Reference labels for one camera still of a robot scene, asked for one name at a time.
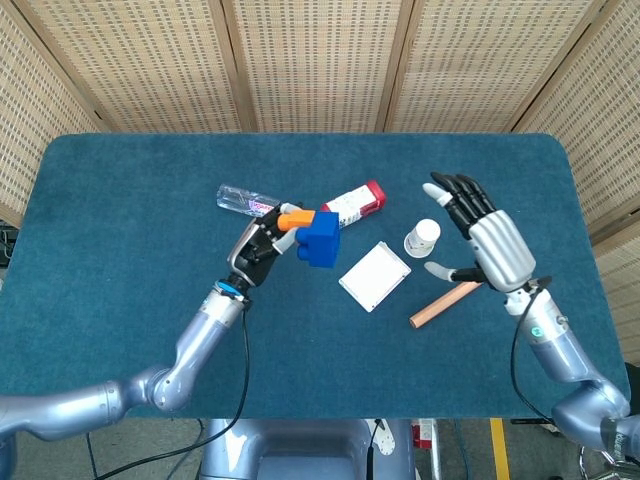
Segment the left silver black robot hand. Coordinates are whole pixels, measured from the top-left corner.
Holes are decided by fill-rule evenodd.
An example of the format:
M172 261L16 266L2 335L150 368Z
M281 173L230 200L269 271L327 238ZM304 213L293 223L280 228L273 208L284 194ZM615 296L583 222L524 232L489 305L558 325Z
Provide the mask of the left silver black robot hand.
M275 260L295 242L297 229L285 232L278 227L277 221L284 214L297 210L301 207L281 203L248 224L227 258L230 268L227 283L245 294L265 281Z

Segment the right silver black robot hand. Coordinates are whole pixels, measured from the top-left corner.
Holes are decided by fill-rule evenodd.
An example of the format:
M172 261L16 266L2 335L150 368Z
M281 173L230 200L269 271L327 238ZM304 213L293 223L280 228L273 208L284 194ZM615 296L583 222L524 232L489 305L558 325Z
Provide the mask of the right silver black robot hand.
M536 261L511 217L497 208L473 178L433 172L423 191L448 213L474 253L471 268L448 268L433 261L425 269L448 282L486 283L509 293L532 279Z

